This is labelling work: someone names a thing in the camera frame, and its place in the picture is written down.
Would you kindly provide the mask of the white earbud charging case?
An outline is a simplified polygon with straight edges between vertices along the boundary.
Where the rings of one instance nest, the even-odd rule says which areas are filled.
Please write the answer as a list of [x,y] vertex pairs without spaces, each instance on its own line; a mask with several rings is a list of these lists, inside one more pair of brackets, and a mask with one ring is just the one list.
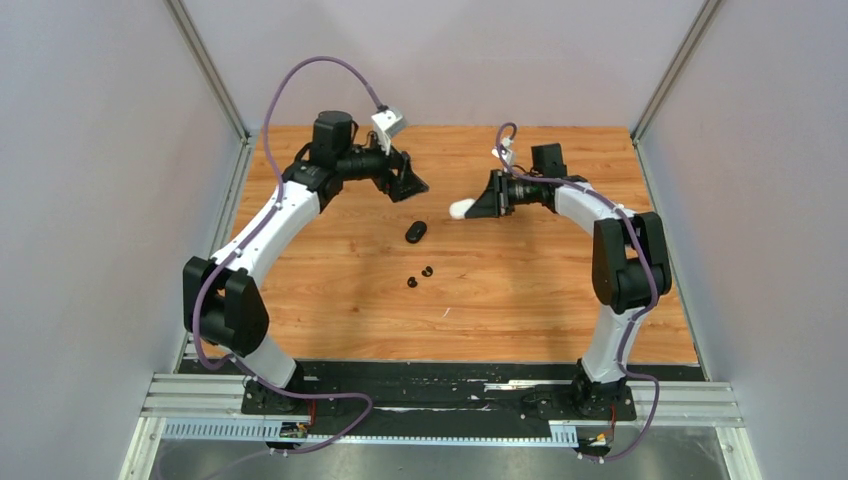
[[453,202],[449,206],[449,215],[454,220],[462,220],[466,217],[466,213],[468,210],[474,205],[475,200],[473,198],[467,198],[463,200],[459,200]]

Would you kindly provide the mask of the black earbud charging case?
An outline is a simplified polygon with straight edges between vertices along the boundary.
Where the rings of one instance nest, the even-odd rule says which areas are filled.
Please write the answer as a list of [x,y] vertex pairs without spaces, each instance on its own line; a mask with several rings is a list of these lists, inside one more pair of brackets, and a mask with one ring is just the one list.
[[428,225],[424,221],[414,221],[405,232],[405,241],[410,244],[419,243],[427,233]]

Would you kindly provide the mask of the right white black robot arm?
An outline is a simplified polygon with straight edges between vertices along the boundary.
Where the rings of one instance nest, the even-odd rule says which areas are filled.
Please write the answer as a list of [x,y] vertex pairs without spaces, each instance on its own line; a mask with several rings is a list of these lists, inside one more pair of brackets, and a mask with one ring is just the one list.
[[571,403],[584,417],[596,417],[625,385],[627,361],[644,316],[671,287],[663,223],[654,212],[637,213],[571,175],[560,144],[531,149],[532,168],[523,173],[511,162],[509,141],[493,149],[505,164],[491,171],[476,199],[453,203],[457,220],[499,218],[518,205],[540,204],[585,231],[592,240],[591,281],[600,304],[586,353],[578,362]]

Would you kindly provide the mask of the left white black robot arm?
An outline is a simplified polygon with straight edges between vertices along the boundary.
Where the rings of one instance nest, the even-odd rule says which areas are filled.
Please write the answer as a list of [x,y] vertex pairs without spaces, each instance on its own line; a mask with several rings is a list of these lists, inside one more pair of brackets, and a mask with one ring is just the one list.
[[428,191],[411,158],[393,138],[407,125],[403,114],[382,107],[371,117],[364,144],[358,125],[343,111],[318,114],[312,136],[259,212],[209,258],[190,258],[183,268],[184,327],[196,340],[224,349],[269,385],[268,400],[283,413],[306,400],[298,362],[269,334],[270,316],[260,287],[294,237],[329,206],[348,181],[371,180],[394,202]]

